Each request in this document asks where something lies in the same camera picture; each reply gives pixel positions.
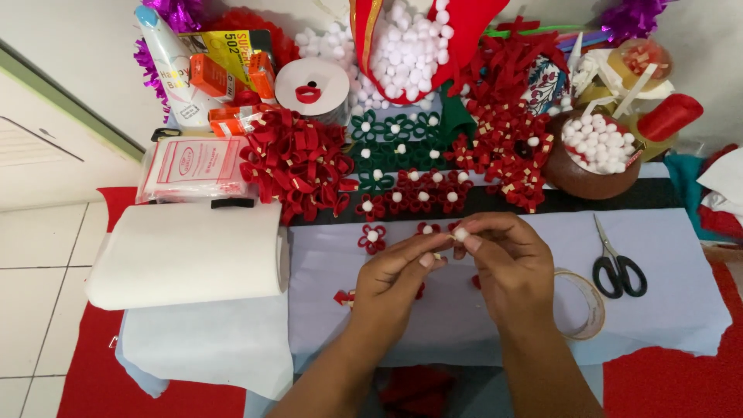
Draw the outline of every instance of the white paper roll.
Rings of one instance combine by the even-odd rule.
[[[311,86],[320,90],[314,103],[302,103],[296,89]],[[286,109],[323,123],[348,122],[348,90],[351,88],[343,68],[320,58],[302,58],[289,62],[276,75],[276,99]]]
[[[93,266],[88,298],[116,310],[280,295],[289,280],[280,216],[278,202],[130,206]]]

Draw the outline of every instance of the orange box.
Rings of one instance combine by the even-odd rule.
[[[191,56],[191,84],[199,87],[221,103],[230,102],[248,87],[239,78],[217,64],[206,54]]]
[[[258,52],[250,56],[247,75],[256,87],[256,92],[263,103],[276,103],[276,95],[273,92],[276,75],[273,73],[268,53]]]
[[[237,118],[238,113],[240,113],[239,107],[209,110],[209,125],[214,134],[219,137],[245,135],[242,123]]]

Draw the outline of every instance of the brown bowl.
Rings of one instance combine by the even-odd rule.
[[[583,199],[609,199],[626,192],[640,175],[639,158],[624,173],[596,174],[575,164],[562,145],[562,125],[567,119],[579,118],[582,114],[581,111],[561,113],[547,124],[546,131],[554,136],[554,146],[542,174],[548,183]]]

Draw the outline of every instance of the glue bottle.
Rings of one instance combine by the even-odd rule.
[[[160,73],[170,105],[170,114],[184,130],[210,131],[209,110],[224,107],[214,97],[191,86],[191,52],[155,9],[138,6],[134,10],[147,42],[149,53]]]
[[[645,144],[640,158],[647,162],[672,147],[678,139],[678,131],[703,113],[704,108],[693,97],[674,93],[649,113],[633,113],[623,122],[635,138]]]

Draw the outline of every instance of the purple foil fringe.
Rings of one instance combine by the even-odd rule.
[[[160,17],[167,22],[168,26],[176,33],[197,32],[201,29],[201,24],[194,21],[193,16],[201,16],[204,12],[203,0],[143,0],[142,4],[155,9]],[[163,112],[166,113],[163,123],[168,123],[168,97],[165,95],[165,88],[160,82],[158,70],[152,61],[149,48],[144,39],[136,41],[138,51],[134,53],[134,59],[140,67],[144,68],[144,77],[149,77],[144,85],[155,89],[155,96],[161,99]]]
[[[671,1],[676,0],[623,0],[619,6],[603,13],[601,30],[613,32],[610,42],[647,38],[658,29],[656,18]]]

